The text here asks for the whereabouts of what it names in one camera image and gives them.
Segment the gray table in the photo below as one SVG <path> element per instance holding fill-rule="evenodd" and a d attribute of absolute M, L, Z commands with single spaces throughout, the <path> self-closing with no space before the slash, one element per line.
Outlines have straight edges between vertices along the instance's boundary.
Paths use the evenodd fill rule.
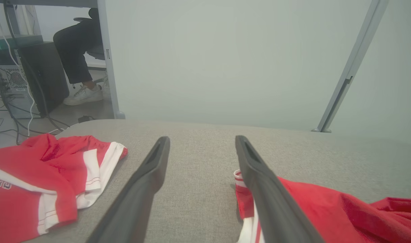
<path fill-rule="evenodd" d="M 368 203 L 411 197 L 411 147 L 380 139 L 356 139 L 309 131 L 241 126 L 93 120 L 58 137 L 93 135 L 125 145 L 97 202 L 80 210 L 76 223 L 52 230 L 32 243 L 82 243 L 160 136 L 171 139 L 165 183 L 154 197 L 146 242 L 236 242 L 233 172 L 238 169 L 234 137 L 249 138 L 276 175 L 350 193 Z"/>

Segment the person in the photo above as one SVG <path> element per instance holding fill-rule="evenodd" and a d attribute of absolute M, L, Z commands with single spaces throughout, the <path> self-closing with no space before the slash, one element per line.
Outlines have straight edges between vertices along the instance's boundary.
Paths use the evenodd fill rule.
<path fill-rule="evenodd" d="M 63 103 L 68 106 L 103 100 L 102 89 L 94 84 L 84 57 L 87 50 L 102 45 L 99 12 L 96 8 L 91 8 L 88 15 L 91 19 L 62 29 L 54 35 L 54 45 L 69 83 L 73 86 L 76 83 L 82 83 L 79 91 L 64 99 Z"/>

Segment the computer tower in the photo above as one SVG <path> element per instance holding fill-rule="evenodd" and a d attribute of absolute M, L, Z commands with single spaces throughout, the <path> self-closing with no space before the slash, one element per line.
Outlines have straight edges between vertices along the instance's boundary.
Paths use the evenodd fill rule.
<path fill-rule="evenodd" d="M 22 46 L 15 49 L 12 55 L 21 68 L 11 60 L 8 50 L 0 50 L 0 93 L 13 116 L 31 117 L 32 99 L 28 95 L 27 83 L 20 75 L 22 72 L 35 101 L 31 109 L 33 117 L 45 117 L 44 101 L 48 112 L 51 112 L 69 96 L 64 69 L 54 43 Z"/>

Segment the white sneaker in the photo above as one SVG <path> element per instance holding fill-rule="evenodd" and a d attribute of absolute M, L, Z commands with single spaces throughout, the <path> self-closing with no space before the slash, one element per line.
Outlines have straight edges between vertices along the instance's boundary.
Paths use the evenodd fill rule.
<path fill-rule="evenodd" d="M 89 89 L 83 85 L 73 96 L 64 99 L 63 103 L 67 106 L 77 106 L 83 103 L 99 100 L 103 100 L 103 94 L 99 86 L 96 85 L 93 89 Z"/>
<path fill-rule="evenodd" d="M 105 75 L 103 76 L 102 92 L 105 100 L 111 100 L 111 90 L 109 89 L 108 72 L 106 72 L 106 70 Z"/>

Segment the black pants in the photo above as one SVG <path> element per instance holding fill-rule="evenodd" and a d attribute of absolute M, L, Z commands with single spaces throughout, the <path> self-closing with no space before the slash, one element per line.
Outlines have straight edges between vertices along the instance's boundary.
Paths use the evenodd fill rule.
<path fill-rule="evenodd" d="M 93 80 L 88 72 L 84 54 L 87 50 L 102 44 L 98 17 L 60 30 L 54 35 L 54 44 L 69 83 Z"/>

